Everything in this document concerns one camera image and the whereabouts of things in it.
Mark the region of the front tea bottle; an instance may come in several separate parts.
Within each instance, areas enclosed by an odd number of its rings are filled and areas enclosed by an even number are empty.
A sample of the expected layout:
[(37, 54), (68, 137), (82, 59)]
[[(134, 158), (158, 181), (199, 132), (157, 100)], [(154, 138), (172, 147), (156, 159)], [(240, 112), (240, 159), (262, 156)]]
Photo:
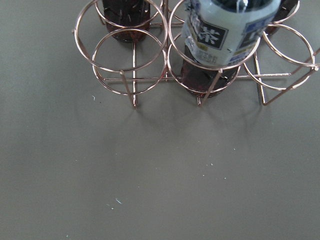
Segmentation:
[(233, 80), (234, 66), (254, 48), (272, 22), (279, 0), (186, 0), (187, 16), (182, 27), (184, 54), (207, 67), (226, 67), (214, 97)]

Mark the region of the tea bottle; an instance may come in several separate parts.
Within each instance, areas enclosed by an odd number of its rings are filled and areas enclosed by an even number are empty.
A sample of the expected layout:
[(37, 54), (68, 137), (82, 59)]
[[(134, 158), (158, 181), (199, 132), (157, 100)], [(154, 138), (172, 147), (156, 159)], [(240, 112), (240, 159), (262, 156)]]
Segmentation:
[[(104, 17), (119, 26), (134, 27), (148, 31), (151, 18), (151, 6), (144, 0), (104, 0)], [(146, 38), (146, 34), (139, 31), (123, 31), (112, 37), (125, 43), (137, 43)]]
[(226, 67), (214, 97), (233, 80), (234, 66), (254, 48), (272, 22), (279, 0), (186, 0), (187, 16), (182, 27), (184, 54), (207, 67)]
[[(291, 12), (297, 7), (298, 0), (281, 0), (277, 13), (275, 14), (271, 24), (278, 21), (283, 21), (291, 15)], [(276, 26), (267, 26), (264, 32), (267, 35), (273, 35), (278, 31)]]

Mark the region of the back left tea bottle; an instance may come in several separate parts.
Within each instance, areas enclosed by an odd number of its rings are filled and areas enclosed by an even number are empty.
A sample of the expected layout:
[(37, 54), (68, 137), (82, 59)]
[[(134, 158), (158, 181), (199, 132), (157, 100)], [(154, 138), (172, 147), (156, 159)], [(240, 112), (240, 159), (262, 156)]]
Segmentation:
[[(104, 17), (119, 26), (134, 27), (148, 31), (151, 18), (151, 6), (144, 0), (104, 0)], [(125, 43), (137, 43), (146, 38), (146, 34), (139, 31), (123, 31), (112, 37)]]

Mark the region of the back right tea bottle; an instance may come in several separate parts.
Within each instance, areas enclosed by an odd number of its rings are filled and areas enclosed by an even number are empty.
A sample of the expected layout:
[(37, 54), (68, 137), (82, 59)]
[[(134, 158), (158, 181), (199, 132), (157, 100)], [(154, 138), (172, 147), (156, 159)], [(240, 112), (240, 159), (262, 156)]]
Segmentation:
[[(298, 0), (281, 0), (277, 13), (275, 14), (271, 24), (278, 21), (283, 21), (291, 15), (291, 12), (297, 7)], [(264, 32), (267, 35), (273, 35), (278, 31), (276, 26), (267, 26)]]

